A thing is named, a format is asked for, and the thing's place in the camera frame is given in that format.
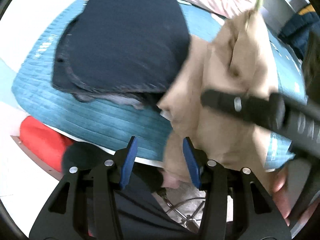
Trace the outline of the person's right hand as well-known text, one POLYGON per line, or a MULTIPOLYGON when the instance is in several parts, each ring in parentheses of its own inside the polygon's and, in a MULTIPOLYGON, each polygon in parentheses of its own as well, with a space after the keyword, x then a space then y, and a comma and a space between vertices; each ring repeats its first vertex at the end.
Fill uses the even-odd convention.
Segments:
POLYGON ((272 198, 282 217, 285 219, 286 224, 289 225, 290 220, 288 219, 288 216, 292 210, 292 206, 289 201, 289 194, 286 187, 287 174, 286 167, 277 172, 272 185, 272 198))

